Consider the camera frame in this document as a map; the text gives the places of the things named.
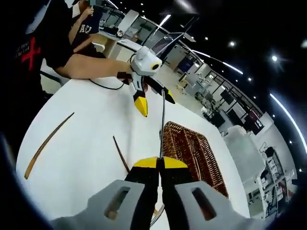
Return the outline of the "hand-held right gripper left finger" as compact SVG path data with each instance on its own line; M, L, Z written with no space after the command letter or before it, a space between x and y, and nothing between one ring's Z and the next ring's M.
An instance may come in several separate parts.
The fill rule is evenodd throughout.
M158 196L158 157L137 161L124 180L115 180L88 199L74 216L52 220L55 230L148 230Z

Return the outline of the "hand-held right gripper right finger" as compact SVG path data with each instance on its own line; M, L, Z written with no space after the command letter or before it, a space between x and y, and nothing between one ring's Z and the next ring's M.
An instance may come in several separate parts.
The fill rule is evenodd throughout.
M172 230L257 230L259 221L237 213L228 198L205 181L194 181L179 160L159 160L162 199Z

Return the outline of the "person's left hand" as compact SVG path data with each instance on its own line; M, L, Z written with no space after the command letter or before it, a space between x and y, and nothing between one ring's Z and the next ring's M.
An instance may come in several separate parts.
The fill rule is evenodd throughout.
M112 64L112 74L118 79L131 79L132 69L128 62L115 60Z

